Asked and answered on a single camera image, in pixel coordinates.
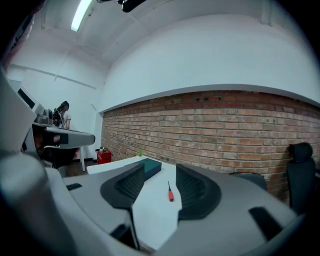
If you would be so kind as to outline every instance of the black hair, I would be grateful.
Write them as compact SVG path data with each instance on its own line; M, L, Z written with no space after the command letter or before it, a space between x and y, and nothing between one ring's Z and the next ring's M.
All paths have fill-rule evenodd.
M62 109L63 109L64 106L68 106L68 107L69 107L68 101L62 102L61 105L58 106L58 107L55 109L55 111L59 111L59 113L60 113L60 112L62 111Z

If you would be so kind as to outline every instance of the wooden floor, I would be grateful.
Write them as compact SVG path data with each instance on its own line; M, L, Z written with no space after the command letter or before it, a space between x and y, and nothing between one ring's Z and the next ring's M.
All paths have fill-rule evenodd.
M96 165L96 162L90 161L85 162L85 171L82 170L82 165L80 162L72 163L66 167L65 174L67 177L79 176L79 175L87 175L87 167Z

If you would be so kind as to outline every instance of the screwdriver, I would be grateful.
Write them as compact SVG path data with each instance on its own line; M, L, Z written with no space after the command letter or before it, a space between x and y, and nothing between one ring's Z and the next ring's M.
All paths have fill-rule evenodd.
M172 191L171 191L169 181L168 181L168 185L169 185L169 193L168 193L169 200L170 200L170 202L173 202L174 201L174 193L172 193Z

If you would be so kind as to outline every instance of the white ceiling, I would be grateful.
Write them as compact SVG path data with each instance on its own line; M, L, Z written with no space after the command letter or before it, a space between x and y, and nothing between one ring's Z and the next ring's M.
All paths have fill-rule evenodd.
M70 27L79 2L48 0L36 17L35 29L73 44L109 67L137 42L172 23L212 14L246 15L268 22L271 6L269 0L147 0L124 13L116 0L94 0L74 32ZM273 24L295 32L290 17L275 3L271 14Z

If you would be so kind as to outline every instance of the green object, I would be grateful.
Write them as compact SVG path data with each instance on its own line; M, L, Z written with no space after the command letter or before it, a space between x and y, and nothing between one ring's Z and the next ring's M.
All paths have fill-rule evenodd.
M144 181L147 181L161 171L161 162L152 160L150 158L140 160L136 163L144 164Z

